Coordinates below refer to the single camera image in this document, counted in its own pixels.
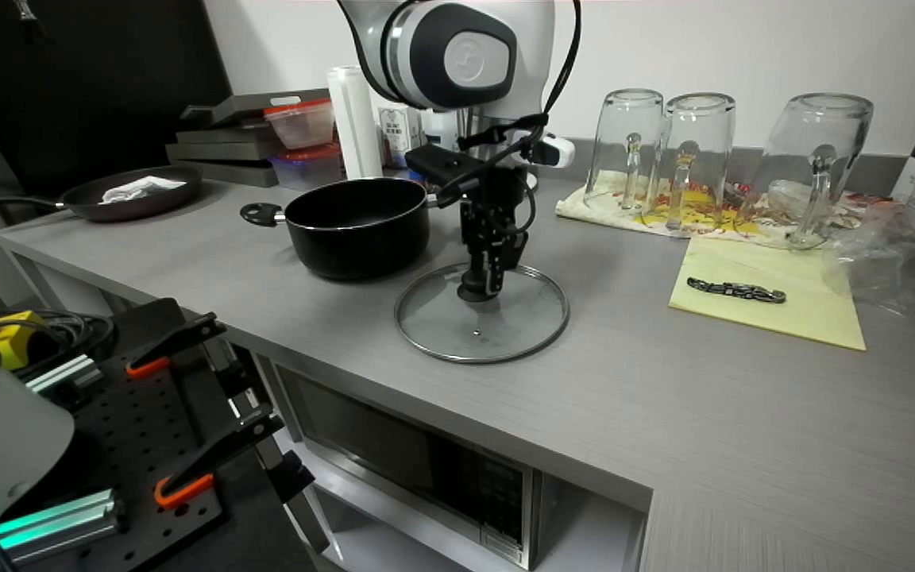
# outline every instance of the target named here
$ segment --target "pegboard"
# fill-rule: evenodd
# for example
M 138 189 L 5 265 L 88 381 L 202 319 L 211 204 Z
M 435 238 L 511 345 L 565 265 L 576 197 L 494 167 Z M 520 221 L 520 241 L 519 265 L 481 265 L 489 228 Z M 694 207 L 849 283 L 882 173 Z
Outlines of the pegboard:
M 94 459 L 84 459 L 87 479 L 111 483 L 123 502 L 120 529 L 75 550 L 84 568 L 149 566 L 221 516 L 216 493 L 202 493 L 176 511 L 153 502 L 154 479 L 202 445 L 170 373 L 123 381 L 111 370 L 107 388 L 75 408 L 75 426 L 93 442 L 88 452 L 97 452 Z

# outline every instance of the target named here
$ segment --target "white wall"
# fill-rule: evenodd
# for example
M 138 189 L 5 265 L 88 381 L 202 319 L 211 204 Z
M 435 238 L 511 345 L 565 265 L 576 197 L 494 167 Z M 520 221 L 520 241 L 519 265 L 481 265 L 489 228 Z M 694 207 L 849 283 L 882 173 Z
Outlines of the white wall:
M 565 51 L 569 0 L 555 0 Z M 583 45 L 554 122 L 591 136 L 602 91 L 722 90 L 737 99 L 737 145 L 761 145 L 793 91 L 875 99 L 867 153 L 915 139 L 915 0 L 582 0 Z M 321 86 L 353 64 L 336 0 L 207 0 L 235 91 Z

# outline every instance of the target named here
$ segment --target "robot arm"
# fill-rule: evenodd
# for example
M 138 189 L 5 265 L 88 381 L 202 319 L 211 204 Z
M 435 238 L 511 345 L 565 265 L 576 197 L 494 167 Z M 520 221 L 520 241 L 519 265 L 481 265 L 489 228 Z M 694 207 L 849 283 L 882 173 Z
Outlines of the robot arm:
M 576 45 L 555 90 L 544 102 L 554 57 L 555 0 L 336 0 L 348 20 L 355 51 L 373 90 L 414 107 L 477 107 L 481 134 L 465 136 L 481 156 L 415 150 L 409 166 L 441 185 L 437 207 L 462 197 L 462 238 L 471 264 L 462 298 L 489 302 L 503 274 L 515 269 L 528 244 L 519 204 L 533 200 L 533 179 L 503 166 L 520 153 L 528 161 L 569 161 L 565 145 L 539 143 L 545 112 L 569 79 L 582 2 L 576 0 Z
M 483 103 L 487 119 L 544 112 L 554 0 L 336 0 L 363 71 L 414 107 Z

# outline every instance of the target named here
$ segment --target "drinking glass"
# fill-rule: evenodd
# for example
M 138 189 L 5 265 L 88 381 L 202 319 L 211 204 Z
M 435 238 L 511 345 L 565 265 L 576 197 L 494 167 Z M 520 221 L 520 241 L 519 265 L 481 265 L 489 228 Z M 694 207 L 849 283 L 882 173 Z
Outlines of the drinking glass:
M 723 91 L 669 99 L 662 156 L 667 228 L 713 228 L 723 204 L 723 166 L 735 150 L 735 107 Z
M 804 91 L 778 115 L 754 173 L 754 200 L 772 221 L 790 226 L 790 246 L 828 238 L 828 216 L 864 150 L 871 115 L 867 99 L 844 91 Z
M 602 99 L 583 204 L 611 193 L 625 214 L 641 216 L 652 200 L 665 136 L 665 95 L 654 90 L 617 90 Z

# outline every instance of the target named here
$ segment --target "red clip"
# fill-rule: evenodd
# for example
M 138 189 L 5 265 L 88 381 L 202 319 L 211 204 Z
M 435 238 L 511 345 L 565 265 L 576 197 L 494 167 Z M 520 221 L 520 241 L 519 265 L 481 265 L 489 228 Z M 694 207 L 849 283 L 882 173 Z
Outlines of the red clip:
M 146 381 L 146 379 L 161 373 L 161 370 L 169 370 L 169 367 L 170 367 L 170 359 L 169 359 L 169 355 L 160 355 L 160 359 L 153 359 L 153 362 L 144 362 L 141 367 L 128 366 L 128 379 Z
M 153 487 L 153 502 L 161 511 L 170 511 L 170 508 L 202 496 L 207 490 L 213 490 L 216 479 L 213 479 L 213 474 L 202 474 L 199 479 L 190 479 L 186 487 L 180 487 L 176 493 L 164 493 L 164 483 L 169 483 L 169 477 Z

